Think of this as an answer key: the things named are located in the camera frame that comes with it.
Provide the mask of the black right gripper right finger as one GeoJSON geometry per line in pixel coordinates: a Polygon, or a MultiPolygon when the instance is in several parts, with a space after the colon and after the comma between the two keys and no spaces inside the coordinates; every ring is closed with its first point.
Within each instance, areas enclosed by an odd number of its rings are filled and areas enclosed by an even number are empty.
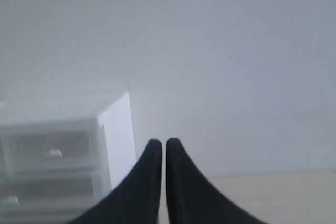
{"type": "Polygon", "coordinates": [[[177,138],[166,143],[166,199],[170,223],[263,223],[217,190],[177,138]]]}

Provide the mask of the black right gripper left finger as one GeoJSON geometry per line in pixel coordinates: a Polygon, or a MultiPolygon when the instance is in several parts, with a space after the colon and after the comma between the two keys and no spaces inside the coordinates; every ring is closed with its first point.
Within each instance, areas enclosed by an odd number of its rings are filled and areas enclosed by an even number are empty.
{"type": "Polygon", "coordinates": [[[124,180],[70,223],[158,223],[161,179],[162,143],[150,139],[124,180]]]}

